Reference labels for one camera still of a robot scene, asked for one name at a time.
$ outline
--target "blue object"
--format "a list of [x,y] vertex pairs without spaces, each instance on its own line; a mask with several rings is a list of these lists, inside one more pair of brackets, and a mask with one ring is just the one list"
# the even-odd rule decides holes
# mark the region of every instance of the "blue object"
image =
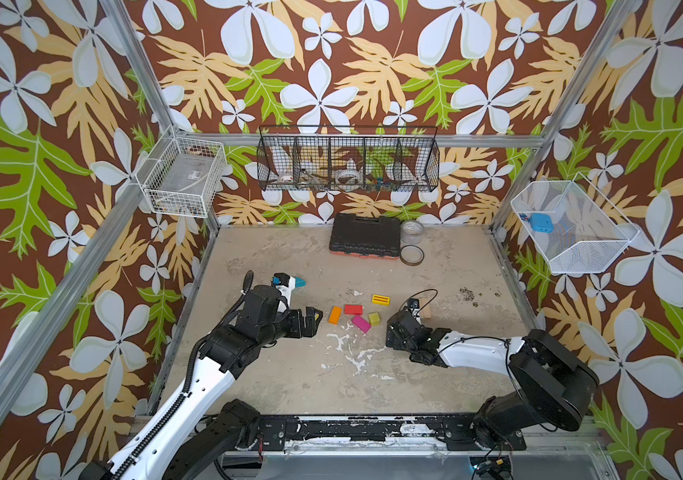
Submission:
[[531,224],[531,229],[534,232],[542,232],[543,234],[551,234],[555,231],[552,226],[552,219],[546,214],[531,214],[528,217],[528,222]]

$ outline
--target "orange block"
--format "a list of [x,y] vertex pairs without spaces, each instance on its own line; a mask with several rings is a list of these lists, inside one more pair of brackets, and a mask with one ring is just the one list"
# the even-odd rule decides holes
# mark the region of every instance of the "orange block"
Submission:
[[342,316],[342,309],[335,306],[331,309],[331,316],[328,317],[328,323],[338,325],[340,316]]

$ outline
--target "tape roll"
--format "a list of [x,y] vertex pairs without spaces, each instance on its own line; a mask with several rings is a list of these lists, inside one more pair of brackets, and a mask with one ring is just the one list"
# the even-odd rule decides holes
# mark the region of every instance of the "tape roll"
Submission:
[[400,249],[400,261],[408,266],[416,266],[424,260],[424,250],[415,245],[406,245]]

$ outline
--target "pink block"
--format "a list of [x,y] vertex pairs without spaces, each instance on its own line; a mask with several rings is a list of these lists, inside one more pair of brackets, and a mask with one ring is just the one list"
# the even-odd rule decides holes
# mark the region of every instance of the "pink block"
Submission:
[[363,333],[368,333],[368,331],[371,329],[371,323],[366,322],[365,319],[359,315],[352,317],[352,323],[354,323],[355,326],[360,330],[363,330]]

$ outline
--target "cable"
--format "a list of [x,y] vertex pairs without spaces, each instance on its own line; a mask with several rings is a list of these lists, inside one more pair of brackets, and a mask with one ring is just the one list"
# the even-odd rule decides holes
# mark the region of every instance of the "cable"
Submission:
[[426,302],[426,303],[424,303],[423,305],[420,305],[420,306],[419,306],[419,310],[423,310],[423,308],[424,308],[425,306],[429,305],[430,302],[432,302],[433,300],[435,300],[435,297],[437,296],[437,289],[436,289],[436,288],[428,288],[428,289],[426,289],[426,290],[422,290],[421,292],[414,293],[413,295],[411,295],[411,296],[409,296],[407,299],[405,299],[405,301],[403,302],[403,304],[400,305],[400,309],[402,309],[403,306],[405,306],[405,304],[408,303],[408,301],[409,301],[410,299],[415,298],[416,295],[418,295],[419,293],[425,293],[425,292],[434,292],[435,294],[432,296],[432,298],[429,300],[429,302]]
[[[193,346],[193,349],[190,352],[190,358],[187,360],[187,371],[184,377],[184,385],[182,387],[182,392],[179,394],[178,397],[176,397],[176,400],[174,400],[174,403],[171,404],[171,407],[169,407],[168,410],[166,410],[166,413],[164,413],[163,417],[160,418],[160,420],[155,424],[155,426],[152,429],[150,429],[150,431],[147,432],[147,435],[145,435],[144,438],[141,439],[139,444],[136,445],[134,450],[131,451],[131,454],[128,456],[128,458],[126,458],[123,461],[123,463],[120,464],[120,466],[117,468],[117,470],[112,475],[112,478],[110,480],[120,480],[120,477],[123,476],[126,470],[128,470],[128,468],[130,468],[132,465],[136,464],[136,459],[139,457],[139,454],[150,444],[150,442],[152,442],[153,438],[157,436],[158,432],[164,426],[166,426],[171,417],[173,417],[176,411],[179,410],[179,407],[182,406],[182,403],[187,398],[187,394],[190,393],[190,388],[192,387],[193,376],[195,373],[195,360],[197,360],[197,355],[198,351],[200,351],[200,347],[211,337],[214,330],[216,330],[222,324],[224,324],[224,321],[228,316],[230,316],[233,312],[240,308],[240,306],[246,298],[246,293],[248,293],[249,290],[251,290],[252,283],[253,270],[249,270],[243,277],[243,290],[240,295],[240,298],[235,302],[234,305],[230,307],[227,313],[224,314],[222,319],[219,321],[216,327],[214,327],[213,330],[211,330],[211,332],[205,334],[204,336],[199,338],[197,342],[195,342],[195,345]],[[231,480],[231,478],[226,476],[223,470],[221,470],[220,473],[223,477],[225,477],[225,480]]]
[[219,475],[224,478],[224,480],[232,480],[232,478],[224,473],[224,468],[222,467],[222,464],[219,463],[219,459],[217,458],[216,460],[213,461],[213,466],[216,467],[216,471],[219,473]]
[[507,367],[507,376],[509,377],[509,381],[512,382],[512,387],[514,387],[517,396],[520,398],[520,401],[528,408],[528,411],[531,413],[533,419],[536,420],[536,423],[538,423],[541,428],[544,428],[550,433],[557,432],[557,427],[555,427],[554,429],[549,429],[542,425],[541,422],[539,422],[539,419],[537,418],[538,414],[533,410],[533,407],[528,402],[526,402],[525,398],[523,398],[523,395],[520,393],[520,390],[517,389],[517,385],[515,385],[515,381],[512,379],[512,372],[509,370],[509,343],[507,344],[507,361],[504,363],[504,365]]

